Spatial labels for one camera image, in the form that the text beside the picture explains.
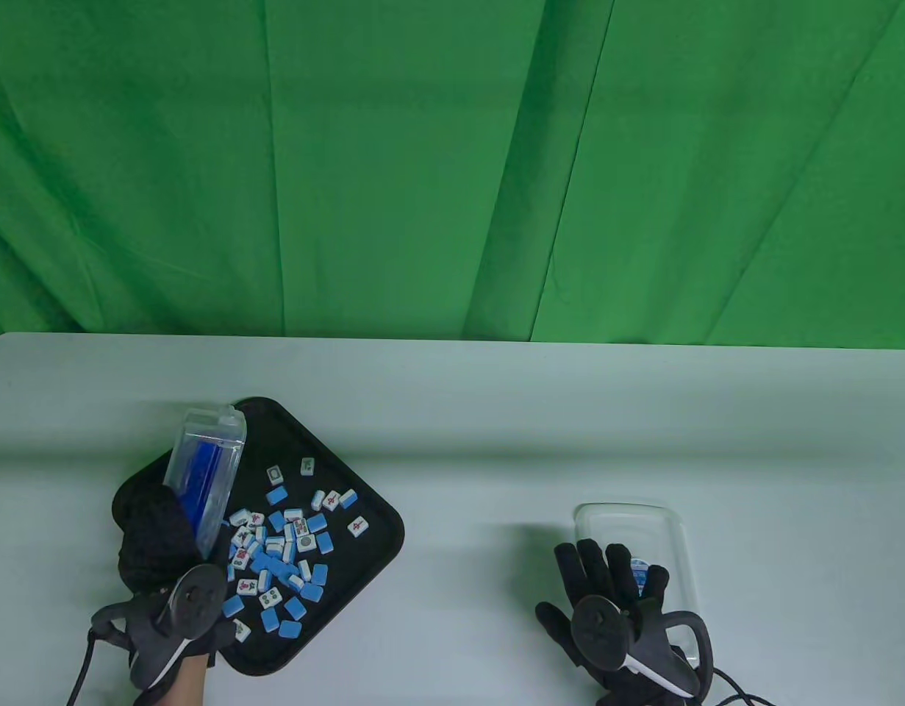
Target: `white table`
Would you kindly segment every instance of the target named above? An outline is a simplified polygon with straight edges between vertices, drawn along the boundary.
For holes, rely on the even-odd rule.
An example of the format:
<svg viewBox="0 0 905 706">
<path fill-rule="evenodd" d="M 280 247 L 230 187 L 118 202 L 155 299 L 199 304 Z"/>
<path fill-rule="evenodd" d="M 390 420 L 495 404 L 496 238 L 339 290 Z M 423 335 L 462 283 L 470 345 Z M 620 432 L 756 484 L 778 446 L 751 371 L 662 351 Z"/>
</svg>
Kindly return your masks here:
<svg viewBox="0 0 905 706">
<path fill-rule="evenodd" d="M 62 703 L 89 615 L 126 597 L 120 481 L 185 407 L 254 394 L 407 538 L 287 668 L 211 670 L 211 706 L 590 704 L 533 606 L 560 599 L 573 509 L 610 500 L 682 516 L 718 665 L 747 689 L 905 703 L 905 352 L 9 334 L 0 706 Z M 130 703 L 125 683 L 123 652 L 97 646 L 80 699 Z"/>
</svg>

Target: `black cable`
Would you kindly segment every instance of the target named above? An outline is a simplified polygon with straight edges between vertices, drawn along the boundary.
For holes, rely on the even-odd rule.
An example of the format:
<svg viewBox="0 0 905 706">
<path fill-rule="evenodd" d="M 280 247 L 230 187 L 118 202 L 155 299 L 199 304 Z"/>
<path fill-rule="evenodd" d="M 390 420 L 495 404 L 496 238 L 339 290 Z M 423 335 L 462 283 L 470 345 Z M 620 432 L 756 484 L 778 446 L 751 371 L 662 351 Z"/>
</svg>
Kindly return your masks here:
<svg viewBox="0 0 905 706">
<path fill-rule="evenodd" d="M 767 702 L 767 700 L 763 699 L 762 696 L 756 696 L 755 693 L 747 693 L 747 697 L 749 700 L 751 700 L 751 702 L 761 703 L 762 706 L 775 706 L 775 704 Z M 741 699 L 743 699 L 743 696 L 739 695 L 738 693 L 734 693 L 734 695 L 727 696 L 724 700 L 722 700 L 722 702 L 717 703 L 717 706 L 728 706 L 732 702 L 738 702 Z"/>
<path fill-rule="evenodd" d="M 83 688 L 83 682 L 86 680 L 86 672 L 89 672 L 90 662 L 93 661 L 94 646 L 96 646 L 96 633 L 90 629 L 86 633 L 86 655 L 83 655 L 83 666 L 79 668 L 79 676 L 76 677 L 76 683 L 73 684 L 73 691 L 70 692 L 69 699 L 66 699 L 66 706 L 73 706 L 76 703 L 79 690 Z"/>
<path fill-rule="evenodd" d="M 743 687 L 738 685 L 738 683 L 735 682 L 734 678 L 732 678 L 722 669 L 717 669 L 714 667 L 714 674 L 724 680 L 724 682 L 727 682 L 728 685 L 730 685 L 736 692 L 732 696 L 727 696 L 724 700 L 722 700 L 722 702 L 717 703 L 717 706 L 728 706 L 728 704 L 734 702 L 743 702 L 745 703 L 745 706 L 755 706 L 754 702 L 761 704 L 761 706 L 776 706 L 776 704 L 768 702 L 761 696 L 756 696 L 755 693 L 746 693 L 745 691 L 743 691 Z"/>
</svg>

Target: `green curtain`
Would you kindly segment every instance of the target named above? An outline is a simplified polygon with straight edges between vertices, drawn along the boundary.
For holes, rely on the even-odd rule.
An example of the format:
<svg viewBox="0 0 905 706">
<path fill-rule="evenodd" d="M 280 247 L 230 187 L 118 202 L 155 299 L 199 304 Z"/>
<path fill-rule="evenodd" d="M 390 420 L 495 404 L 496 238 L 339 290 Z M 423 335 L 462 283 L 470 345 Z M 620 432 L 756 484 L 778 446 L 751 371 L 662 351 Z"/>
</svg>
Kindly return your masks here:
<svg viewBox="0 0 905 706">
<path fill-rule="evenodd" d="M 0 0 L 7 330 L 905 347 L 905 0 Z"/>
</svg>

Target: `clear plastic box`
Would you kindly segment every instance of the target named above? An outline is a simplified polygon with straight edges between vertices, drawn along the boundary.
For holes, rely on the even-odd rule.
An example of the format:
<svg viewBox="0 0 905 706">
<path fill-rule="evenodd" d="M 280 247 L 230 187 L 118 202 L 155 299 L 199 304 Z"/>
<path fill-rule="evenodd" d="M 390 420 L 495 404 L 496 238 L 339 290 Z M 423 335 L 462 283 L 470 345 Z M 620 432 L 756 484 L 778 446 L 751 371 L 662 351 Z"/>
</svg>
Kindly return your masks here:
<svg viewBox="0 0 905 706">
<path fill-rule="evenodd" d="M 638 589 L 644 585 L 644 569 L 663 566 L 670 574 L 665 591 L 664 612 L 690 610 L 697 613 L 694 577 L 687 562 L 687 544 L 681 518 L 664 507 L 635 503 L 593 503 L 576 509 L 576 538 L 592 538 L 601 547 L 624 544 L 632 553 L 632 568 Z M 691 666 L 700 663 L 697 641 L 690 628 L 668 630 L 668 641 L 680 646 Z"/>
<path fill-rule="evenodd" d="M 164 484 L 177 495 L 207 558 L 217 541 L 226 502 L 246 443 L 246 417 L 233 407 L 184 414 Z"/>
</svg>

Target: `black glove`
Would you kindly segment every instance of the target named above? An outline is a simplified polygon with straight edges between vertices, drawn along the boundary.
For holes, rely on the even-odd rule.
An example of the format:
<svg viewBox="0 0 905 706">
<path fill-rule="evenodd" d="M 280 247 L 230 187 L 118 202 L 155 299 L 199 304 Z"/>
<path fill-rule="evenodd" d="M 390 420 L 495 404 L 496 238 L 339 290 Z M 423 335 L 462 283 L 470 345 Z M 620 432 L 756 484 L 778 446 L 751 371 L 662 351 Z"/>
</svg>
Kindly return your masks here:
<svg viewBox="0 0 905 706">
<path fill-rule="evenodd" d="M 632 555 L 624 545 L 610 544 L 606 559 L 593 539 L 582 539 L 573 544 L 560 544 L 554 550 L 557 568 L 563 578 L 570 605 L 576 607 L 586 596 L 599 594 L 619 606 L 628 614 L 634 625 L 640 624 L 638 611 L 638 586 L 632 574 Z M 648 568 L 643 598 L 655 598 L 664 602 L 668 587 L 668 571 L 659 566 Z M 598 706 L 684 706 L 684 699 L 657 685 L 641 674 L 623 668 L 607 672 L 597 669 L 581 655 L 573 636 L 570 635 L 570 619 L 553 603 L 537 603 L 537 620 L 547 635 L 563 648 L 576 666 L 582 666 L 596 682 L 609 693 L 599 699 Z M 684 653 L 673 648 L 681 657 Z"/>
<path fill-rule="evenodd" d="M 140 471 L 125 481 L 112 499 L 112 518 L 123 532 L 119 575 L 133 593 L 159 596 L 161 608 L 174 583 L 204 562 L 179 500 L 167 485 L 161 485 L 163 472 L 157 464 Z M 231 536 L 229 528 L 221 527 L 207 559 L 224 571 Z M 233 622 L 221 616 L 210 631 L 186 646 L 181 659 L 209 655 L 207 665 L 213 666 L 216 652 L 233 639 Z M 139 695 L 136 706 L 151 706 L 161 700 L 174 684 L 181 659 L 160 682 Z"/>
</svg>

